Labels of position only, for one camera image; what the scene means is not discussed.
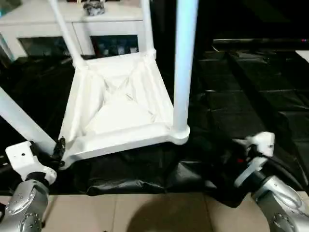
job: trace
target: glass cabinet door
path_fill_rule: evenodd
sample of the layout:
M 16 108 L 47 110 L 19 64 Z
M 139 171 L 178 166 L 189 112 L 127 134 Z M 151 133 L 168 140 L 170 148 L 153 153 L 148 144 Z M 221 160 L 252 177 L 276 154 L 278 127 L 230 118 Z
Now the glass cabinet door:
M 28 56 L 67 56 L 64 39 L 57 37 L 18 38 Z
M 97 57 L 111 57 L 139 51 L 137 35 L 90 36 Z

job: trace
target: black fabric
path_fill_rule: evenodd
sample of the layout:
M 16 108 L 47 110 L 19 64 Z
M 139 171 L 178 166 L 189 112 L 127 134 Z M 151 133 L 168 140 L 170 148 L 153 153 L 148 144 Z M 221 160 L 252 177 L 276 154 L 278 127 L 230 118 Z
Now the black fabric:
M 165 65 L 159 68 L 172 99 L 173 70 Z M 203 191 L 236 207 L 250 188 L 234 188 L 246 163 L 245 152 L 232 138 L 244 139 L 261 131 L 276 134 L 275 159 L 303 183 L 302 170 L 309 176 L 307 71 L 309 64 L 294 53 L 211 53 L 196 59 L 186 144 L 164 143 L 78 161 L 58 173 L 51 193 Z M 0 85 L 57 139 L 73 74 L 65 58 L 19 59 L 1 76 Z M 6 146 L 23 139 L 5 122 L 1 130 L 8 135 L 1 143 L 4 154 Z M 265 172 L 298 188 L 278 165 L 267 164 Z M 1 174 L 0 194 L 11 194 L 19 182 L 14 171 Z

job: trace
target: white tube leg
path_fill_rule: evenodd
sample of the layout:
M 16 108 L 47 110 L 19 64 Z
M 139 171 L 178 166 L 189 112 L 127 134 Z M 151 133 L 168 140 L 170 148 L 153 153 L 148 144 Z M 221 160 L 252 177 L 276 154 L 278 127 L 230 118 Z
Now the white tube leg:
M 42 151 L 48 154 L 53 153 L 55 141 L 1 87 L 0 115 L 26 140 L 33 141 Z
M 74 41 L 70 35 L 70 32 L 68 30 L 68 27 L 66 25 L 66 22 L 59 10 L 59 6 L 58 6 L 58 0 L 49 0 L 49 3 L 54 11 L 56 20 L 60 26 L 60 29 L 62 31 L 62 36 L 64 41 L 66 42 L 66 45 L 68 47 L 68 50 L 72 56 L 73 59 L 73 65 L 74 67 L 82 67 L 85 66 L 85 61 L 83 60 L 83 58 L 81 57 L 81 55 L 79 54 Z
M 145 28 L 145 40 L 146 40 L 146 51 L 151 54 L 156 53 L 154 48 L 153 39 L 153 28 L 151 24 L 151 13 L 150 13 L 150 3 L 149 0 L 141 0 L 141 7 L 143 10 L 143 22 Z
M 185 137 L 190 132 L 187 119 L 197 10 L 198 0 L 177 1 L 173 121 L 175 137 Z

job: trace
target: small object on cabinet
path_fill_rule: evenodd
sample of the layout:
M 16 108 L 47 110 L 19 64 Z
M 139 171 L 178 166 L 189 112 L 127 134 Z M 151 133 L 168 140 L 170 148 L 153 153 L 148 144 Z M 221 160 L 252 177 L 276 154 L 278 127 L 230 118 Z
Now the small object on cabinet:
M 104 2 L 102 1 L 88 1 L 84 4 L 83 8 L 89 16 L 102 15 L 105 13 Z

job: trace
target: tile floor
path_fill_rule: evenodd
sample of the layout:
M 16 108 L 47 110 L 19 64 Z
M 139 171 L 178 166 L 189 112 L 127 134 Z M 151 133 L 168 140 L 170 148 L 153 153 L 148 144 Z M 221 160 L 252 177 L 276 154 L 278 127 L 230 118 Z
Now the tile floor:
M 309 204 L 309 197 L 301 193 Z M 7 203 L 9 197 L 0 197 Z M 201 193 L 51 196 L 43 232 L 268 232 L 248 195 L 229 208 Z

